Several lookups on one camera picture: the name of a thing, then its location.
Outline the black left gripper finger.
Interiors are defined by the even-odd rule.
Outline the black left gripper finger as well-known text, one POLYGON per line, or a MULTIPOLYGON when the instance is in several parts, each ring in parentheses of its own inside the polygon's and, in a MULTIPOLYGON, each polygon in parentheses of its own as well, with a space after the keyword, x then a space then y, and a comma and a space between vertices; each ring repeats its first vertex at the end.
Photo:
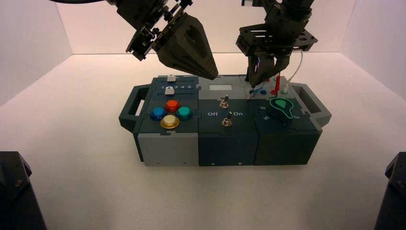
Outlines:
POLYGON ((186 52, 194 74, 210 80, 217 78, 218 70, 203 25, 185 14, 185 26, 186 52))
POLYGON ((165 39, 163 46, 157 51, 157 55, 165 66, 195 75, 186 52, 185 29, 185 15, 182 15, 170 28, 169 38, 165 39))

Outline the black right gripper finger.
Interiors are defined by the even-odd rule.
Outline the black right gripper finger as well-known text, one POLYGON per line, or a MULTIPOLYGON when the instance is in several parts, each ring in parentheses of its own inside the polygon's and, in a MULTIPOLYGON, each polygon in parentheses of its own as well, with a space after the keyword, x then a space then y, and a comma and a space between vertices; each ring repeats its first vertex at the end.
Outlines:
POLYGON ((273 56, 248 57, 248 81, 256 87, 273 76, 273 56))
POLYGON ((280 73, 289 65, 289 56, 269 56, 260 60, 260 83, 280 73))

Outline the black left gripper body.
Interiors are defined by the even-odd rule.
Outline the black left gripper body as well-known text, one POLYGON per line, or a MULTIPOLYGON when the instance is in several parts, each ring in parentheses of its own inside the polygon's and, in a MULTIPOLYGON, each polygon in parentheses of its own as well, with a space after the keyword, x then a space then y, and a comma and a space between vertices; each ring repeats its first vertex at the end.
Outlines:
POLYGON ((126 52, 132 53, 140 61, 155 49, 159 39, 184 14, 191 0, 178 0, 170 9, 166 0, 109 0, 117 7, 117 13, 135 30, 126 52))

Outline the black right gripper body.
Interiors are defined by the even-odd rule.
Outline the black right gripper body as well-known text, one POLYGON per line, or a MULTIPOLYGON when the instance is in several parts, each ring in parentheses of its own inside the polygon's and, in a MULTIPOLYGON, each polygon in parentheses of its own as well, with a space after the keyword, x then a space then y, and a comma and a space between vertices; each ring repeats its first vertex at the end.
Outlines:
POLYGON ((242 6, 265 10, 264 23, 241 27, 236 46, 245 56, 256 53, 288 55, 309 51, 317 38, 305 27, 312 15, 312 0, 243 0, 242 6))

